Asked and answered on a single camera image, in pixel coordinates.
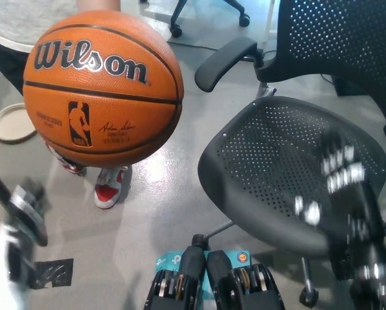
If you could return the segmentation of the robot right hand white black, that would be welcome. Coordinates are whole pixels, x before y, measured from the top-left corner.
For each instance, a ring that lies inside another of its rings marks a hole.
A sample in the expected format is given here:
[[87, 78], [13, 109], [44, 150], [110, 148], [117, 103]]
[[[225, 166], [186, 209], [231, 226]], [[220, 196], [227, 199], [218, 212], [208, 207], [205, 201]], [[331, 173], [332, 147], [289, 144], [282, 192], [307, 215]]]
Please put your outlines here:
[[384, 241], [386, 223], [356, 147], [328, 130], [320, 134], [316, 152], [330, 206], [296, 196], [294, 214], [325, 233], [336, 278], [352, 279], [355, 267], [367, 263], [365, 247]]

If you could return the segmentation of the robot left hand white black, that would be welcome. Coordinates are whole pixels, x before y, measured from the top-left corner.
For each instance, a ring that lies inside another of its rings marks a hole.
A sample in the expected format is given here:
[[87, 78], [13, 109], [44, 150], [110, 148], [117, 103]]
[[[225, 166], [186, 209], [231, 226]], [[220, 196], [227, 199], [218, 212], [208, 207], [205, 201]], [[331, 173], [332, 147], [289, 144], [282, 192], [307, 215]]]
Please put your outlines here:
[[42, 184], [17, 185], [5, 211], [0, 223], [0, 309], [28, 309], [34, 248], [48, 245]]

